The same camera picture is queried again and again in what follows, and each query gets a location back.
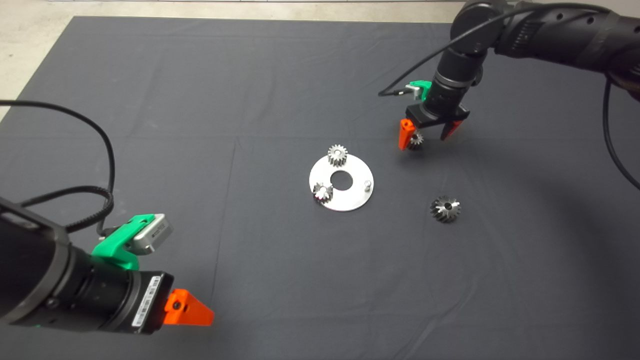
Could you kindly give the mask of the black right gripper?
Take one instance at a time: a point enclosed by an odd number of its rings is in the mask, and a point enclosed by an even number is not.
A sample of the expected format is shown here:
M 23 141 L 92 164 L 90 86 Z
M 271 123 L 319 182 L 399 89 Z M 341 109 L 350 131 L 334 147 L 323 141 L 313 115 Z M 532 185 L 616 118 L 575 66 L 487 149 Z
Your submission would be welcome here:
M 399 122 L 398 148 L 407 150 L 416 128 L 443 125 L 439 139 L 445 141 L 470 115 L 470 111 L 455 100 L 426 100 L 406 107 L 406 118 Z

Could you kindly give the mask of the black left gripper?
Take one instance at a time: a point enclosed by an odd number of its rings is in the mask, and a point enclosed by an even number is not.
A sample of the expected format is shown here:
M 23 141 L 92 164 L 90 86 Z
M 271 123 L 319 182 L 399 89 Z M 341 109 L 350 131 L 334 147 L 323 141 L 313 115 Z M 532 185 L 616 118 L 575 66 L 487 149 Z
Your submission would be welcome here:
M 164 271 L 126 271 L 125 300 L 116 315 L 116 332 L 151 335 L 164 325 L 212 326 L 215 313 L 186 289 L 173 289 Z

